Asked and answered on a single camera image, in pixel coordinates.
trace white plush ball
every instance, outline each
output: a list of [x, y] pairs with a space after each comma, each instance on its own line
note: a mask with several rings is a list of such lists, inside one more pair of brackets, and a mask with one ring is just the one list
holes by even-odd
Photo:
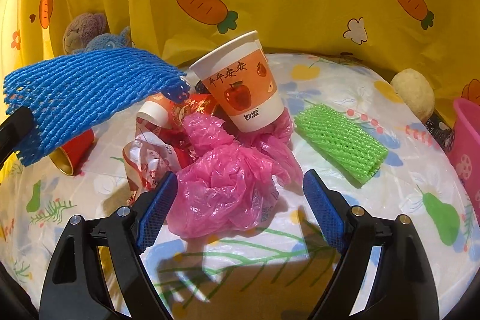
[[435, 109], [434, 90], [425, 77], [407, 68], [396, 74], [390, 84], [414, 115], [425, 124]]

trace blue gripper pad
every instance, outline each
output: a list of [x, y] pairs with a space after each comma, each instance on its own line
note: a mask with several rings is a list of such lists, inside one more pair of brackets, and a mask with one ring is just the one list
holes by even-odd
[[322, 234], [330, 247], [343, 254], [347, 248], [345, 224], [323, 188], [326, 188], [325, 184], [318, 178], [315, 170], [309, 170], [304, 175], [303, 193], [317, 219]]
[[170, 172], [160, 186], [159, 192], [143, 215], [138, 226], [137, 248], [140, 253], [145, 252], [157, 239], [160, 228], [177, 196], [177, 176]]
[[182, 102], [189, 90], [183, 75], [153, 53], [136, 48], [59, 56], [11, 72], [3, 83], [7, 114], [25, 106], [35, 122], [17, 145], [20, 161], [25, 166], [37, 162], [149, 95], [161, 92]]

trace metal screw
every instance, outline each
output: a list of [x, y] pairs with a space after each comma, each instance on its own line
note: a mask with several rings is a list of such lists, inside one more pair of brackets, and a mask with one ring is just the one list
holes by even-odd
[[354, 206], [352, 207], [352, 213], [358, 217], [363, 216], [365, 214], [365, 209], [361, 206]]
[[82, 217], [78, 214], [70, 217], [70, 224], [73, 226], [77, 225], [82, 220]]
[[401, 214], [399, 219], [400, 219], [400, 222], [405, 225], [408, 225], [412, 222], [410, 217], [407, 216], [406, 214]]
[[117, 210], [117, 214], [120, 217], [128, 216], [129, 213], [130, 213], [130, 208], [128, 206], [122, 206], [120, 209]]

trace pink bucket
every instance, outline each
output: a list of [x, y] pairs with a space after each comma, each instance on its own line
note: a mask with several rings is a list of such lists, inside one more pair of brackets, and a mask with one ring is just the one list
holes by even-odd
[[453, 104], [457, 112], [447, 152], [480, 219], [480, 106], [464, 98]]

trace purple plush toy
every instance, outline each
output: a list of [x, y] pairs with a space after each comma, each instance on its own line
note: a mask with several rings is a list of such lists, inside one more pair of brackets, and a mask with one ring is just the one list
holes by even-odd
[[63, 34], [63, 51], [66, 55], [75, 49], [82, 49], [96, 36], [105, 33], [105, 14], [83, 13], [75, 17]]

